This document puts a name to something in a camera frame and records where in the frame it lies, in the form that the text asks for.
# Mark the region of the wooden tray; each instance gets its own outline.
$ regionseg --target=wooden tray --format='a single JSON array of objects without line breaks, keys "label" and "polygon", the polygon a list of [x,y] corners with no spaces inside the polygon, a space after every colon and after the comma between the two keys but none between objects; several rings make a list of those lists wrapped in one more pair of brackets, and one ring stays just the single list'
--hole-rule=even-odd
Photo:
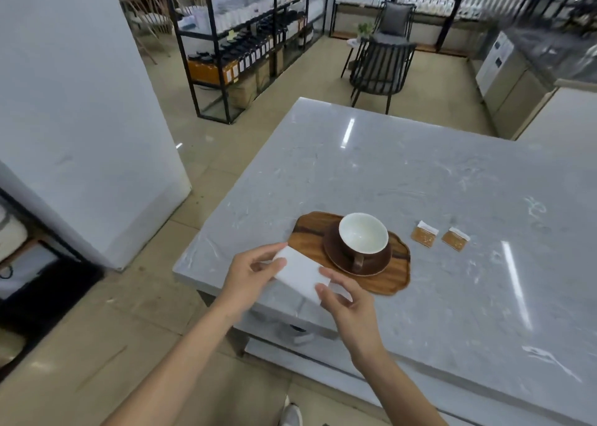
[{"label": "wooden tray", "polygon": [[[340,221],[342,216],[328,212],[311,212],[298,218],[288,245],[315,262],[338,271],[332,261],[324,252],[324,230],[335,221]],[[410,250],[400,238],[390,232],[392,244],[392,260],[385,270],[372,277],[354,277],[346,272],[345,275],[357,280],[363,289],[375,294],[390,296],[410,283]]]}]

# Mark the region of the potted plant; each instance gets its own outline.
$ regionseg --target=potted plant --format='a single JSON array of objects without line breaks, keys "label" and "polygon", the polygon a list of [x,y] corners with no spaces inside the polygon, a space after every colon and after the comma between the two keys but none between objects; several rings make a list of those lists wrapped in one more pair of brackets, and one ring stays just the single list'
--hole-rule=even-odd
[{"label": "potted plant", "polygon": [[361,43],[361,39],[366,39],[373,33],[372,23],[359,23],[356,26],[356,40]]}]

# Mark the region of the cup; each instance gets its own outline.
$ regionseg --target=cup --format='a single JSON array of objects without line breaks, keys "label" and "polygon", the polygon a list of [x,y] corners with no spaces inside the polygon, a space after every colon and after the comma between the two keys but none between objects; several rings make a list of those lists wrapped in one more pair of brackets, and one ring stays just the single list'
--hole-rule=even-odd
[{"label": "cup", "polygon": [[354,258],[352,273],[358,274],[365,259],[376,256],[387,246],[387,229],[373,215],[356,212],[340,220],[340,238],[345,252]]}]

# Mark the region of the green plant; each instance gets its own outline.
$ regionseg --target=green plant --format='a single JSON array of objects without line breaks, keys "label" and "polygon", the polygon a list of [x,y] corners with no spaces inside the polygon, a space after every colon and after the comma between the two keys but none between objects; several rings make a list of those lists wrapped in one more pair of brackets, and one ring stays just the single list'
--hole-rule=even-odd
[{"label": "green plant", "polygon": [[356,32],[360,37],[367,37],[373,32],[373,25],[371,23],[359,23],[356,26]]}]

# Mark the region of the hand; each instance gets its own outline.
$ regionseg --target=hand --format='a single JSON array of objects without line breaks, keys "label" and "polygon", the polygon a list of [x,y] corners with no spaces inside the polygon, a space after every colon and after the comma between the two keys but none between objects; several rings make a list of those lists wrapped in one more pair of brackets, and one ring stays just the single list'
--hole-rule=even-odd
[{"label": "hand", "polygon": [[321,306],[328,310],[340,333],[340,338],[350,352],[355,366],[386,350],[377,327],[373,296],[354,280],[325,267],[319,272],[339,284],[352,296],[352,302],[346,297],[334,293],[329,287],[318,283],[315,286],[321,299]]},{"label": "hand", "polygon": [[286,245],[286,242],[264,245],[232,258],[224,286],[215,303],[224,307],[234,322],[252,307],[267,282],[286,265],[286,258],[283,257],[271,264],[262,262],[273,259]]}]

